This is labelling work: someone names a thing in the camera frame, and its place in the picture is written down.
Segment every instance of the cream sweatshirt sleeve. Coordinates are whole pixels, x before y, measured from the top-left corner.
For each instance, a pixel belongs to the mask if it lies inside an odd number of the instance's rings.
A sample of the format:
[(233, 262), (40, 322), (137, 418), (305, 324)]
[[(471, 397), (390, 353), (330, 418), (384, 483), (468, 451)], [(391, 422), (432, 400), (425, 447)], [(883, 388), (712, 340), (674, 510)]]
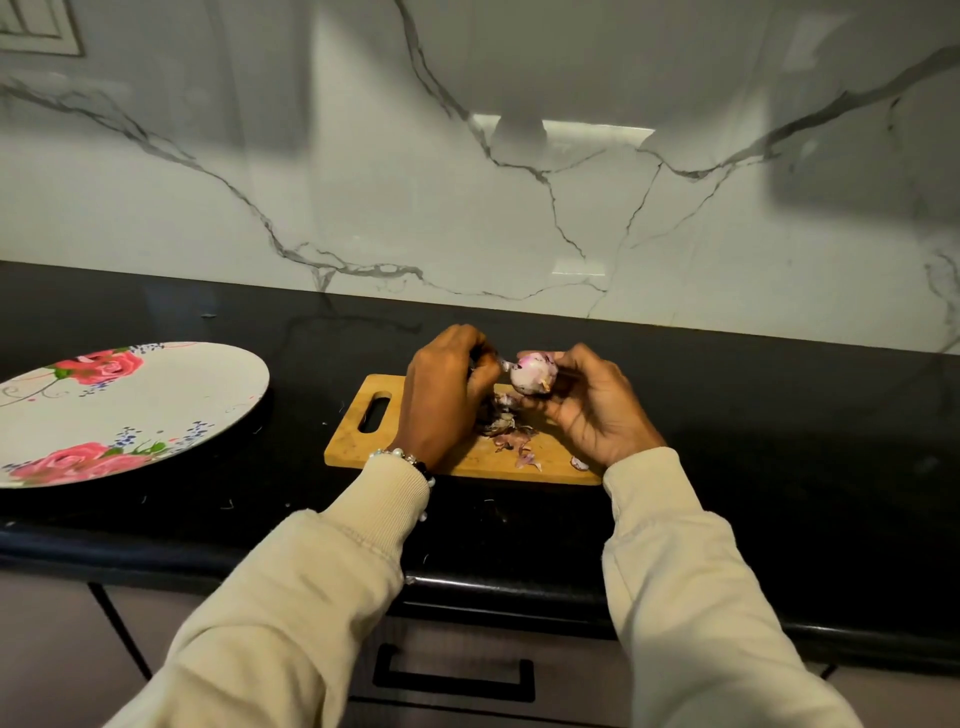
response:
[(806, 670), (730, 525), (701, 508), (676, 451), (611, 467), (616, 527), (603, 553), (607, 601), (634, 669), (643, 728), (856, 728)]
[(287, 518), (183, 624), (109, 728), (337, 725), (428, 497), (413, 466), (379, 455), (321, 514)]
[[(728, 524), (705, 513), (676, 452), (610, 468), (611, 616), (645, 728), (855, 728), (780, 630)], [(323, 513), (290, 516), (184, 623), (110, 728), (335, 726), (360, 643), (402, 584), (400, 552), (429, 496), (380, 455)]]

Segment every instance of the floral plate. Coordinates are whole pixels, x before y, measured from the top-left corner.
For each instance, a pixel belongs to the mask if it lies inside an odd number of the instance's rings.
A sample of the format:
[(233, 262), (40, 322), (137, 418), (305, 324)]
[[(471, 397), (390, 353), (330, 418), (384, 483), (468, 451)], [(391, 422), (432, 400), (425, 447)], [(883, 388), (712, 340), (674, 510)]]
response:
[(168, 342), (63, 359), (0, 383), (0, 488), (63, 485), (176, 455), (267, 390), (254, 353)]

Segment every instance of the onion skin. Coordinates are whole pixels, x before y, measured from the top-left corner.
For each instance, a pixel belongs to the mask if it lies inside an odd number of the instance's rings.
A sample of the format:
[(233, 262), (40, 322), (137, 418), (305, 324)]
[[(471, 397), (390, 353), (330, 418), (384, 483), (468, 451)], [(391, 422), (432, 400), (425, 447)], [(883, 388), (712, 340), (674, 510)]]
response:
[(521, 395), (548, 395), (557, 381), (557, 362), (546, 352), (528, 353), (510, 370), (510, 383)]

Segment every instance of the black drawer handle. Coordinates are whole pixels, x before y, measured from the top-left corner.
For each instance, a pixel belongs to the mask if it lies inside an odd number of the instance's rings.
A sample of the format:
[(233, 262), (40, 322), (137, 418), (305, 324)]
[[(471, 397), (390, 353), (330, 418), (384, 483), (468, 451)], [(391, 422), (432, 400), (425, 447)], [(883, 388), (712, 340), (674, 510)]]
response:
[(373, 684), (378, 688), (488, 697), (492, 700), (513, 700), (517, 703), (532, 703), (537, 699), (534, 664), (531, 660), (520, 660), (520, 682), (498, 683), (494, 680), (472, 680), (464, 677), (444, 677), (392, 670), (390, 662), (399, 651), (399, 647), (389, 643), (380, 645), (380, 649), (377, 650), (376, 665), (373, 667)]

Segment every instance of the bracelet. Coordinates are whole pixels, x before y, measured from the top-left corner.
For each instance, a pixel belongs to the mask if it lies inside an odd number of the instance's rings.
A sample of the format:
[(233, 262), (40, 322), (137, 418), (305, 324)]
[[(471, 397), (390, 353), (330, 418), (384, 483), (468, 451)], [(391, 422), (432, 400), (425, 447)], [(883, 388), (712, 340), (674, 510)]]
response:
[(400, 448), (395, 448), (395, 449), (378, 449), (378, 450), (375, 450), (374, 452), (371, 452), (371, 453), (370, 453), (370, 457), (371, 457), (371, 458), (374, 458), (374, 457), (376, 457), (377, 455), (396, 455), (396, 457), (399, 457), (399, 458), (402, 458), (403, 460), (406, 460), (406, 461), (407, 461), (408, 463), (410, 463), (414, 468), (416, 468), (417, 471), (423, 476), (423, 479), (426, 480), (426, 487), (427, 487), (427, 488), (433, 488), (433, 486), (437, 483), (437, 478), (435, 478), (433, 475), (430, 474), (430, 472), (426, 469), (426, 466), (425, 466), (423, 463), (421, 463), (421, 462), (420, 462), (416, 457), (414, 457), (413, 455), (408, 455), (406, 452), (404, 452), (404, 451), (403, 451), (402, 449), (400, 449)]

